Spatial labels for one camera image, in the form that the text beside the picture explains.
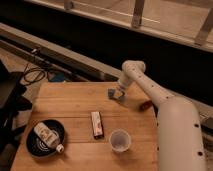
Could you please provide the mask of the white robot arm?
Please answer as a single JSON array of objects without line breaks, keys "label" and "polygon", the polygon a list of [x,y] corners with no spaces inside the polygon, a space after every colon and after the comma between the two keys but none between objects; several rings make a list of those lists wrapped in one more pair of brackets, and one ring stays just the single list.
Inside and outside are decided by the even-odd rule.
[{"label": "white robot arm", "polygon": [[157,107],[158,171],[207,171],[199,112],[187,98],[174,95],[144,74],[143,61],[127,60],[117,81],[119,95],[135,82]]}]

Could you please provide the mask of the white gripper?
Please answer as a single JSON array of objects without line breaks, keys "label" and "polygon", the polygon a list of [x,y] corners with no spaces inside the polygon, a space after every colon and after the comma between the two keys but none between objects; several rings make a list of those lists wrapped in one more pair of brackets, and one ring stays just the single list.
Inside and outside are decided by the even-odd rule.
[{"label": "white gripper", "polygon": [[[118,87],[122,91],[126,91],[128,86],[122,82],[122,80],[118,80]],[[109,99],[115,99],[114,97],[115,89],[108,89],[108,97]],[[119,101],[123,102],[125,100],[125,92],[120,92],[120,96],[118,98]]]}]

